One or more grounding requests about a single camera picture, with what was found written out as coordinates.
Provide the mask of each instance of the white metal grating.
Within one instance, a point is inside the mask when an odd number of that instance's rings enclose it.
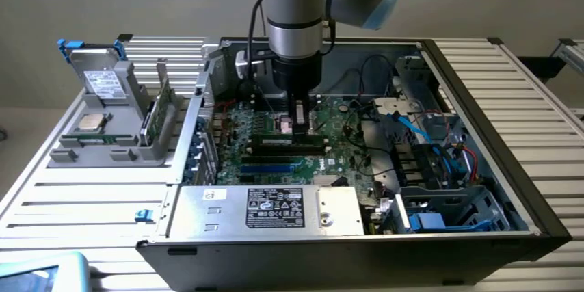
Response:
[[[173,51],[196,52],[196,45],[201,44],[198,40],[202,38],[134,40],[128,44],[128,53],[142,51],[146,53],[144,55],[150,55],[134,59],[142,64],[136,71],[138,81],[142,82],[156,80],[156,76],[150,77],[154,67],[152,70],[148,68],[148,61],[153,63],[157,55],[164,57],[162,54],[173,54]],[[558,105],[553,104],[542,92],[545,87],[533,85],[528,79],[530,73],[517,65],[504,49],[484,39],[436,39],[436,42],[568,227],[573,241],[537,262],[509,264],[473,287],[426,287],[392,291],[581,291],[584,139],[573,123],[565,119],[565,114],[557,110]],[[186,64],[188,61],[192,61],[190,68],[200,68],[201,62],[197,63],[192,58],[180,63]],[[172,71],[170,67],[169,72],[174,72],[169,75],[170,79],[176,82],[181,82],[182,78],[190,79],[193,87],[196,74],[189,72],[200,71],[182,70],[184,67]],[[498,82],[501,80],[513,82],[506,85]],[[192,87],[184,87],[184,92],[192,91]],[[77,100],[62,122],[66,122],[78,106]],[[52,139],[49,137],[49,146],[54,143],[56,133],[52,133]],[[164,173],[146,172],[132,178],[128,172],[106,171],[82,176],[64,175],[68,178],[62,179],[60,177],[64,176],[42,169],[46,154],[48,151],[41,148],[8,197],[0,202],[0,263],[48,256],[64,250],[80,250],[90,263],[94,291],[169,291],[165,282],[133,249],[140,236],[152,232],[153,227],[134,224],[133,213],[162,202]],[[170,165],[172,155],[166,160],[166,166]],[[50,229],[34,226],[40,222],[53,224],[49,225]],[[38,230],[45,237],[29,235]],[[13,238],[16,235],[26,235],[26,238]]]

